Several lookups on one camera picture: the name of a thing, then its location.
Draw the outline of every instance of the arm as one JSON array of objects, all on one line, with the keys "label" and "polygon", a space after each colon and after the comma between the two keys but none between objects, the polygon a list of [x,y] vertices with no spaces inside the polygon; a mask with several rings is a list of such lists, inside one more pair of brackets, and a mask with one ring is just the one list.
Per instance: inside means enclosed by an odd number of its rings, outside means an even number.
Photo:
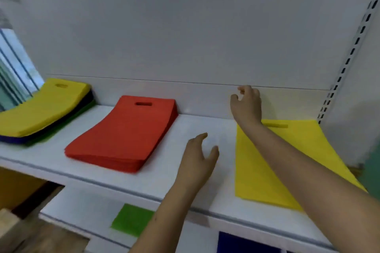
[{"label": "arm", "polygon": [[174,253],[183,222],[195,196],[210,178],[219,157],[214,146],[204,158],[202,141],[207,133],[190,139],[186,145],[177,178],[130,253]]},{"label": "arm", "polygon": [[330,242],[341,253],[380,252],[380,203],[263,126],[259,91],[238,89],[235,120]]}]

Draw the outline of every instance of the brown floor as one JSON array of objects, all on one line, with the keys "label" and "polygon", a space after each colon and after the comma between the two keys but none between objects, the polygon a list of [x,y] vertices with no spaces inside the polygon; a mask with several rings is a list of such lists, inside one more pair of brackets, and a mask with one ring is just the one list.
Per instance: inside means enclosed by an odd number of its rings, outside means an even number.
[{"label": "brown floor", "polygon": [[10,253],[81,253],[87,246],[88,239],[38,218],[40,210],[62,188],[55,190],[25,220],[27,227],[26,240]]}]

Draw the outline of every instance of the stack of red bags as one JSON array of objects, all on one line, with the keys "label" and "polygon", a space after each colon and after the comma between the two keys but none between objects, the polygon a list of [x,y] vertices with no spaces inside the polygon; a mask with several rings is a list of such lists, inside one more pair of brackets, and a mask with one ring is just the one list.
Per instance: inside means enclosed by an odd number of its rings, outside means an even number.
[{"label": "stack of red bags", "polygon": [[122,96],[96,126],[65,149],[67,157],[134,173],[178,116],[174,99]]}]

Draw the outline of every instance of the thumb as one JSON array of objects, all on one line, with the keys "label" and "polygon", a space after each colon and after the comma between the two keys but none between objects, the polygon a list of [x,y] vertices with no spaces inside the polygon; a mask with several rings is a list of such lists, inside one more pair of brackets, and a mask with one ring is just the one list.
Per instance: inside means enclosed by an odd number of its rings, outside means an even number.
[{"label": "thumb", "polygon": [[206,159],[207,163],[209,163],[212,169],[214,169],[216,161],[218,161],[218,158],[219,158],[219,148],[218,146],[214,146],[211,149],[210,155]]},{"label": "thumb", "polygon": [[231,99],[230,99],[230,104],[233,104],[237,101],[239,101],[239,97],[236,94],[232,94]]}]

